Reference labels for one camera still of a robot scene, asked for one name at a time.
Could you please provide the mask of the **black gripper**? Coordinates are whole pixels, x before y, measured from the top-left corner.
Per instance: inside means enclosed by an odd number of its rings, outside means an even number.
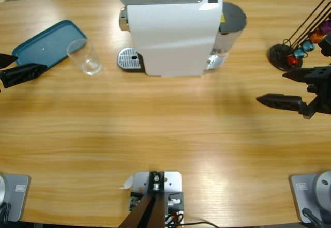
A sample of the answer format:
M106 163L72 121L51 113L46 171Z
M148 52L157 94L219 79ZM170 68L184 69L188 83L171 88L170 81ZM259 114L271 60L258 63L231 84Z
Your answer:
M314 68L296 68L282 75L295 82L307 83L307 91L315 93L316 97L308 104L308 110L314 113L330 114L330 66ZM307 104L300 96L284 94L265 94L256 100L270 108L295 111L305 119L310 115L304 114Z

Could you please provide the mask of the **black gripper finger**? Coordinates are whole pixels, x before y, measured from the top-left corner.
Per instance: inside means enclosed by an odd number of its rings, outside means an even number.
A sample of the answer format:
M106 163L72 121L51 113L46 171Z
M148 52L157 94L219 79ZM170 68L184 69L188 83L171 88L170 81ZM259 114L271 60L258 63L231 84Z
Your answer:
M18 67L1 70L1 81L4 88L9 88L30 80L33 80L45 71L48 67L42 64L29 63Z
M13 62L15 62L18 57L8 54L0 54L0 68L6 68Z

